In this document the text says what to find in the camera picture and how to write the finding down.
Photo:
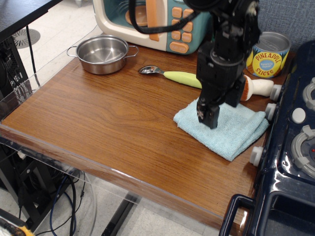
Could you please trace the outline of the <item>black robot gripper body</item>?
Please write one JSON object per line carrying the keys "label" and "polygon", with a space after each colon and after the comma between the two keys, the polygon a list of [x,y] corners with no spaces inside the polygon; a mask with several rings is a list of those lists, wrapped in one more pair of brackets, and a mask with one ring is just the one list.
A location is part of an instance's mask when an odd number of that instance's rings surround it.
{"label": "black robot gripper body", "polygon": [[215,44],[207,41],[197,53],[196,77],[202,86],[199,102],[210,107],[222,103],[237,107],[245,84],[244,55],[224,59],[214,49]]}

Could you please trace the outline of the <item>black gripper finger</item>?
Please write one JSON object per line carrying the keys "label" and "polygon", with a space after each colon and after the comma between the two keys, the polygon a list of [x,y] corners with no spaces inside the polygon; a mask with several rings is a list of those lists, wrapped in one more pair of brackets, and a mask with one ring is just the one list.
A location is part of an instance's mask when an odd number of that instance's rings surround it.
{"label": "black gripper finger", "polygon": [[204,98],[199,98],[197,101],[197,117],[200,123],[207,124],[208,105]]}
{"label": "black gripper finger", "polygon": [[211,129],[217,128],[219,113],[220,113],[219,106],[210,106],[207,108],[206,125]]}

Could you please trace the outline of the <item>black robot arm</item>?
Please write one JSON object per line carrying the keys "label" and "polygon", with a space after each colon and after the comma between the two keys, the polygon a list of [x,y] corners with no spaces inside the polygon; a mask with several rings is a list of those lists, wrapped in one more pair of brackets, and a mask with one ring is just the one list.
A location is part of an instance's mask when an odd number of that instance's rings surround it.
{"label": "black robot arm", "polygon": [[236,107],[246,79],[243,70],[258,42],[259,6],[256,0],[187,0],[196,12],[212,15],[214,40],[202,44],[197,53],[196,77],[201,83],[197,101],[200,123],[215,129],[220,105]]}

